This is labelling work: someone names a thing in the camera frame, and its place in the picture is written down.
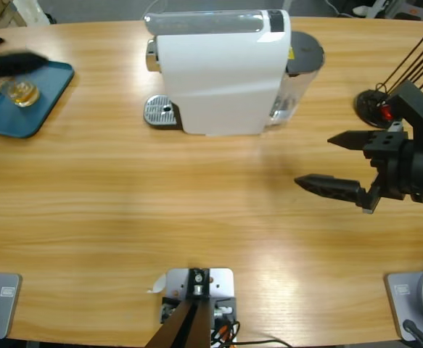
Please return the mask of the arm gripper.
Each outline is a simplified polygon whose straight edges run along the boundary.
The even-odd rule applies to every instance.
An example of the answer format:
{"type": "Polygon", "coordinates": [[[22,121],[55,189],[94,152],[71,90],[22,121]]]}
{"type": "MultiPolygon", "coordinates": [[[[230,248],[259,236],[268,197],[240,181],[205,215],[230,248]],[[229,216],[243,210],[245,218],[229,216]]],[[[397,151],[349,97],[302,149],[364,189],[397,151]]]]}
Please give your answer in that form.
{"type": "Polygon", "coordinates": [[[403,200],[409,195],[423,204],[423,153],[415,151],[407,132],[384,130],[347,130],[327,140],[349,150],[363,150],[365,158],[377,170],[367,191],[359,181],[331,175],[308,174],[294,182],[318,196],[354,203],[372,214],[381,198],[403,200]]]}

